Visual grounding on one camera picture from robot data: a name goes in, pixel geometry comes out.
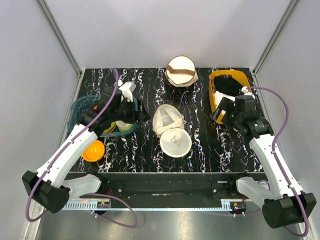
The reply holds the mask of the white beige bra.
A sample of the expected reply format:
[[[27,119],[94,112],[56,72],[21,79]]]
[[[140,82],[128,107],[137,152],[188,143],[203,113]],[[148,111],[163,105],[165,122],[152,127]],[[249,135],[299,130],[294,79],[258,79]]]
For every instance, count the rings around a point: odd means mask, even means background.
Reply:
[[[217,108],[221,102],[221,100],[223,98],[227,98],[231,101],[235,101],[235,97],[234,96],[230,96],[230,95],[227,95],[227,94],[224,94],[224,93],[221,93],[219,91],[216,91],[214,94],[213,94],[213,98],[214,98],[214,104],[215,104],[215,107]]]

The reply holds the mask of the black bra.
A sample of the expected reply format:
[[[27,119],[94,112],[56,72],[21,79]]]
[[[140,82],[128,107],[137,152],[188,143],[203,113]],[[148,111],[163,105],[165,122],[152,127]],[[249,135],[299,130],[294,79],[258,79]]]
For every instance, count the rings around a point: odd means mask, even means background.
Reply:
[[[230,74],[215,76],[213,83],[216,91],[232,97],[238,96],[243,88]]]

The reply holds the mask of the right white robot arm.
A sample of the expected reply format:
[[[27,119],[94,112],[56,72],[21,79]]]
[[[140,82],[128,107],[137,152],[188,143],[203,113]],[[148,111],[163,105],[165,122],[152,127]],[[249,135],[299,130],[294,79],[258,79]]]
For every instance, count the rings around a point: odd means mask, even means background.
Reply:
[[[256,111],[256,100],[251,95],[239,95],[235,100],[223,97],[212,118],[225,112],[221,122],[236,129],[257,156],[270,188],[257,183],[246,173],[227,185],[228,195],[245,195],[262,210],[266,223],[273,229],[307,223],[317,200],[306,193],[295,180],[275,142],[274,131]]]

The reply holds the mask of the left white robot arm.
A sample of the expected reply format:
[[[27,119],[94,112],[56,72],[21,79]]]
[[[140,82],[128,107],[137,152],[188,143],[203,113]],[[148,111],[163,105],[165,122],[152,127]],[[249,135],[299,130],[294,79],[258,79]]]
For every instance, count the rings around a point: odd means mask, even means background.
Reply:
[[[26,171],[23,185],[29,196],[55,214],[69,199],[93,194],[103,198],[108,193],[106,179],[97,173],[67,180],[66,176],[83,152],[95,142],[112,123],[144,123],[150,119],[142,100],[133,96],[133,82],[119,88],[107,88],[78,118],[71,133],[53,156],[35,172]]]

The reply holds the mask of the white mesh laundry bag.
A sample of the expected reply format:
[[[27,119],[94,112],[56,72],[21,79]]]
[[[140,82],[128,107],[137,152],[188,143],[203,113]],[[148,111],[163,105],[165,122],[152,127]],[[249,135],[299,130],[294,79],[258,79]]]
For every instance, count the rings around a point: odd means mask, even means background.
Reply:
[[[157,108],[152,129],[166,155],[181,158],[191,150],[192,139],[184,128],[184,116],[174,106],[162,104]]]

